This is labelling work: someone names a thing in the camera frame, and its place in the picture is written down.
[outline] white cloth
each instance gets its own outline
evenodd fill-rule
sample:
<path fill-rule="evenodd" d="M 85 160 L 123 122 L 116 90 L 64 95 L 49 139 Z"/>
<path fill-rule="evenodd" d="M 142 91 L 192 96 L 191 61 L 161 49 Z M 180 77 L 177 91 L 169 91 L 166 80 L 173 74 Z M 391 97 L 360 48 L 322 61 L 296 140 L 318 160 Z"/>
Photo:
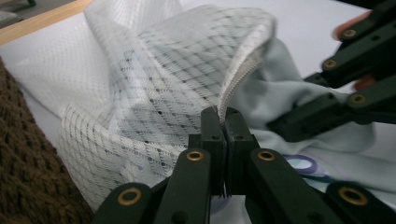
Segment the white cloth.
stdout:
<path fill-rule="evenodd" d="M 93 210 L 122 183 L 153 186 L 169 176 L 211 105 L 221 117 L 227 105 L 240 110 L 262 147 L 305 154 L 334 178 L 396 192 L 393 163 L 382 167 L 388 175 L 351 167 L 385 164 L 349 154 L 370 146 L 370 126 L 348 124 L 293 144 L 267 131 L 294 104 L 329 91 L 301 81 L 268 13 L 213 6 L 181 13 L 176 0 L 96 0 L 85 15 L 87 26 L 7 68 L 63 119 L 58 153 Z"/>

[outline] knitted blanket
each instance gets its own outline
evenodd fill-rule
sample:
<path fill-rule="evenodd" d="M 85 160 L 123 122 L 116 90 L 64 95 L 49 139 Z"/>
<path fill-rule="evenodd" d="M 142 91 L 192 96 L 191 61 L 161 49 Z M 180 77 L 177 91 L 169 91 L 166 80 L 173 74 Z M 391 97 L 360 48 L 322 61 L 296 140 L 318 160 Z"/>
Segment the knitted blanket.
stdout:
<path fill-rule="evenodd" d="M 0 223 L 89 223 L 92 211 L 0 61 Z"/>

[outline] wooden table edge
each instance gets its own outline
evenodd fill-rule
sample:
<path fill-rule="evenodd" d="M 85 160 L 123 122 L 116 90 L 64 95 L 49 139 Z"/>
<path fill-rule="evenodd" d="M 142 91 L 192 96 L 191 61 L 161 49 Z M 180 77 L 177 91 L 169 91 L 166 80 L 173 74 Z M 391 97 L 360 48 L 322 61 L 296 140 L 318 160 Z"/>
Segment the wooden table edge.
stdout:
<path fill-rule="evenodd" d="M 0 45 L 4 45 L 14 39 L 29 35 L 34 31 L 74 16 L 82 12 L 91 1 L 92 0 L 77 0 L 0 29 Z"/>

